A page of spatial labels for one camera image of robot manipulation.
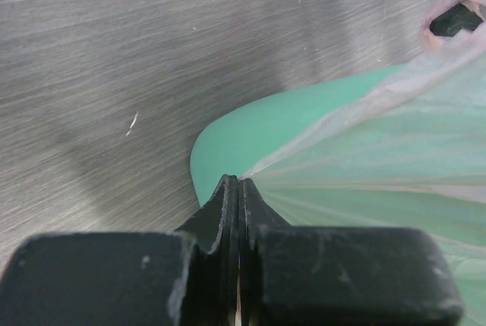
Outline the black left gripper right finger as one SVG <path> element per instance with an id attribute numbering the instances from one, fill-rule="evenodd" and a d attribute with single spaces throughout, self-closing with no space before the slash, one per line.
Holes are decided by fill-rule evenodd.
<path id="1" fill-rule="evenodd" d="M 457 325 L 465 306 L 435 241 L 402 227 L 293 226 L 238 184 L 243 325 Z"/>

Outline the green plastic trash bin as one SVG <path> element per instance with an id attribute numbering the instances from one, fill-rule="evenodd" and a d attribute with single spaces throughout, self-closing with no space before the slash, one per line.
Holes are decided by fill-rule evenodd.
<path id="1" fill-rule="evenodd" d="M 209 199 L 220 176 L 246 176 L 257 162 L 318 119 L 363 97 L 399 69 L 385 68 L 274 94 L 217 119 L 200 133 L 191 152 L 198 201 Z"/>

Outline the pink plastic trash bag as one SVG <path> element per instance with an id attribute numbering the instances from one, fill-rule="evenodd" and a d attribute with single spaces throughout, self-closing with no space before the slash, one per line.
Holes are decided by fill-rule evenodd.
<path id="1" fill-rule="evenodd" d="M 357 100 L 327 113 L 246 172 L 291 223 L 410 226 L 430 233 L 485 323 L 485 26 L 435 36 Z"/>

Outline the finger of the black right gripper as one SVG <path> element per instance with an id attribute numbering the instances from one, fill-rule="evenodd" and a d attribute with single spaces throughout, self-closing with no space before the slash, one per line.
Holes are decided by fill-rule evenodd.
<path id="1" fill-rule="evenodd" d="M 461 30 L 473 32 L 484 17 L 485 6 L 460 2 L 433 19 L 429 29 L 435 36 L 455 36 Z"/>

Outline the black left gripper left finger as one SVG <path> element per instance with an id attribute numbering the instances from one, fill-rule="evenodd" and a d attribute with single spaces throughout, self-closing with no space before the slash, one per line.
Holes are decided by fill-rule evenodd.
<path id="1" fill-rule="evenodd" d="M 3 325 L 232 325 L 238 181 L 171 232 L 40 233 L 1 278 Z"/>

